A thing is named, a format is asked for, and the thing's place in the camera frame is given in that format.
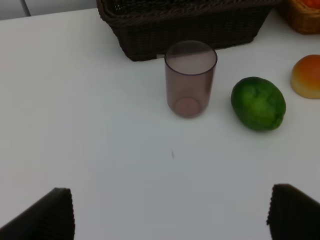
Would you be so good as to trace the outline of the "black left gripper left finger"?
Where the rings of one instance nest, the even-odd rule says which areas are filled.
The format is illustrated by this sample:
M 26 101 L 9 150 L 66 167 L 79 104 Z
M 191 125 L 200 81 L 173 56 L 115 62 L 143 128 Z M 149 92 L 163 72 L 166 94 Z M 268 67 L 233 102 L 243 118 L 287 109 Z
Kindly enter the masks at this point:
M 0 228 L 2 240 L 73 240 L 75 215 L 69 188 L 54 188 Z

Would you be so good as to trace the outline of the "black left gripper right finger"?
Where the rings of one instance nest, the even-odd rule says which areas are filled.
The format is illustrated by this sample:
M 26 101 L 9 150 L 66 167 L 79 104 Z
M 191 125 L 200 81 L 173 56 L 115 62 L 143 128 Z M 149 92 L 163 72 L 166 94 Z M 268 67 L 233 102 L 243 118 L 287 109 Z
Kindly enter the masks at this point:
M 266 224 L 273 240 L 318 240 L 320 203 L 290 184 L 275 184 Z

